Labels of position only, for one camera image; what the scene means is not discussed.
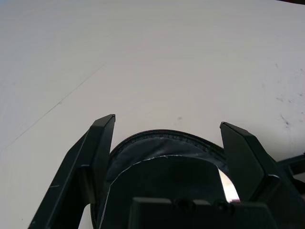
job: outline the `white table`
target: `white table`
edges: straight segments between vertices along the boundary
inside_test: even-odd
[[[305,150],[305,6],[275,0],[0,1],[0,228],[27,228],[69,148],[116,114],[281,160]],[[80,228],[90,228],[88,211]]]

